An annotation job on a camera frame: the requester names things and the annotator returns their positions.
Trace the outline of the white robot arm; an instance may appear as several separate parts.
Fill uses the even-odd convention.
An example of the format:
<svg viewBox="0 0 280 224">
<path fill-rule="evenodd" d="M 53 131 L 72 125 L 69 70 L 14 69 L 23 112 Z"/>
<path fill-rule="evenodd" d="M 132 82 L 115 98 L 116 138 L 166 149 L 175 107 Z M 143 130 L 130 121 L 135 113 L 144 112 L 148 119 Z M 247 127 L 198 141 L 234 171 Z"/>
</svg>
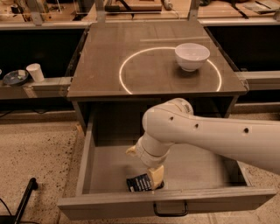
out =
<svg viewBox="0 0 280 224">
<path fill-rule="evenodd" d="M 175 98 L 149 108 L 144 133 L 126 150 L 148 168 L 151 188 L 164 180 L 164 161 L 174 144 L 190 144 L 280 174 L 280 124 L 273 121 L 202 117 L 192 105 Z"/>
</svg>

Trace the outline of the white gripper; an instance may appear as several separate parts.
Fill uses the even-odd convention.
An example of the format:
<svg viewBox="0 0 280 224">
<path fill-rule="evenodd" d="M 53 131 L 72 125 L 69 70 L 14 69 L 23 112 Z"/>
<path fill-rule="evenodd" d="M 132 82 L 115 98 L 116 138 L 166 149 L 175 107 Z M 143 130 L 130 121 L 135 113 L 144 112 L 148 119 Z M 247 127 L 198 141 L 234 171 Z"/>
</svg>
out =
<svg viewBox="0 0 280 224">
<path fill-rule="evenodd" d="M 165 169 L 162 166 L 166 160 L 173 143 L 160 142 L 156 138 L 144 133 L 136 145 L 129 147 L 126 154 L 138 156 L 148 167 L 147 174 L 150 179 L 151 189 L 157 189 L 164 180 Z"/>
</svg>

